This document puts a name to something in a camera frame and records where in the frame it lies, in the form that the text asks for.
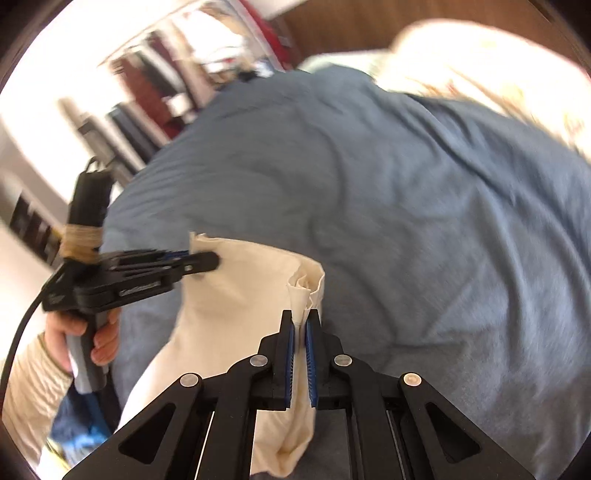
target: black cable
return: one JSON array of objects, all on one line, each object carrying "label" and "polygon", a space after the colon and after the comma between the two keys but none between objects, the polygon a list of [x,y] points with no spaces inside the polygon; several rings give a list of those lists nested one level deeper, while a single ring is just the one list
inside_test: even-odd
[{"label": "black cable", "polygon": [[18,324],[17,331],[15,332],[10,348],[8,349],[8,355],[6,356],[6,360],[4,361],[2,376],[0,377],[0,417],[2,415],[2,409],[4,407],[4,397],[6,396],[6,390],[8,388],[8,378],[10,377],[12,364],[14,363],[14,358],[17,354],[18,344],[21,341],[21,337],[25,331],[25,327],[27,326],[27,323],[29,323],[29,320],[31,320],[33,313],[35,313],[35,310],[37,310],[37,307],[41,304],[49,290],[53,288],[53,285],[55,285],[55,283],[64,274],[68,264],[68,262],[62,263],[60,268],[58,268],[57,271],[49,278],[49,280],[47,280],[47,282],[43,285],[41,291],[39,292],[35,300],[33,300],[33,303],[31,303],[31,305],[25,312],[25,315],[23,315],[21,323]]}]

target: person's arm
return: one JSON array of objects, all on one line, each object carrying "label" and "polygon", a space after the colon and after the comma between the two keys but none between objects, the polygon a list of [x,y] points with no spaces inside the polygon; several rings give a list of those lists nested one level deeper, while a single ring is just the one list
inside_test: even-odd
[{"label": "person's arm", "polygon": [[[95,335],[91,356],[97,365],[108,364],[117,353],[118,319],[119,310],[110,312],[109,323]],[[49,313],[45,332],[16,357],[12,366],[2,421],[32,466],[39,463],[57,409],[72,383],[65,335],[81,335],[85,329],[81,319],[65,313]]]}]

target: blue fabric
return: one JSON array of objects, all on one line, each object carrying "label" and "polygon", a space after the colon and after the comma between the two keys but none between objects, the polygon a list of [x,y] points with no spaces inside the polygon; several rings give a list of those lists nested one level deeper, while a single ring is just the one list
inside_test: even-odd
[{"label": "blue fabric", "polygon": [[111,436],[95,394],[79,394],[74,384],[60,403],[50,438],[74,466]]},{"label": "blue fabric", "polygon": [[[591,430],[590,195],[589,166],[536,128],[331,67],[230,85],[116,200],[104,250],[196,231],[320,261],[347,353],[420,373],[550,480]],[[124,309],[122,403],[180,302]],[[348,478],[338,415],[293,478]]]}]

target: white towel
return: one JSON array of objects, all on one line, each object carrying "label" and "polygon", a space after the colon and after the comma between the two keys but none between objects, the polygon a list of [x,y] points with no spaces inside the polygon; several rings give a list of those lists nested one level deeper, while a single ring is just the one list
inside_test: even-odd
[{"label": "white towel", "polygon": [[219,375],[256,354],[261,338],[279,331],[282,311],[291,310],[296,352],[291,408],[258,412],[251,463],[251,473],[287,476],[314,431],[303,325],[310,309],[320,309],[322,266],[302,255],[250,242],[193,235],[190,245],[192,252],[217,252],[220,266],[183,278],[176,327],[131,391],[121,425],[181,375]]}]

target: white cloth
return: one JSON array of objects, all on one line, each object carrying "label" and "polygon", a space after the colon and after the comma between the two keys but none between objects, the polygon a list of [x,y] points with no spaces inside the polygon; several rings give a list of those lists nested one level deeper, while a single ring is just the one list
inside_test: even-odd
[{"label": "white cloth", "polygon": [[545,130],[591,163],[591,80],[530,40],[457,20],[405,28],[375,81],[390,92],[471,100]]},{"label": "white cloth", "polygon": [[385,49],[321,53],[308,57],[297,68],[308,73],[314,73],[331,65],[341,65],[342,67],[367,73],[370,77],[375,78],[376,72],[382,68],[389,55],[390,51]]},{"label": "white cloth", "polygon": [[174,19],[201,63],[239,57],[245,39],[201,10],[184,13]]},{"label": "white cloth", "polygon": [[194,235],[190,245],[192,252],[217,252],[220,266],[183,278],[176,327],[131,391],[120,425],[183,374],[219,375],[255,355],[261,338],[279,331],[282,311],[291,310],[296,352],[291,408],[258,412],[251,463],[251,473],[287,476],[314,431],[303,325],[310,309],[320,308],[322,266],[302,255],[250,242]]}]

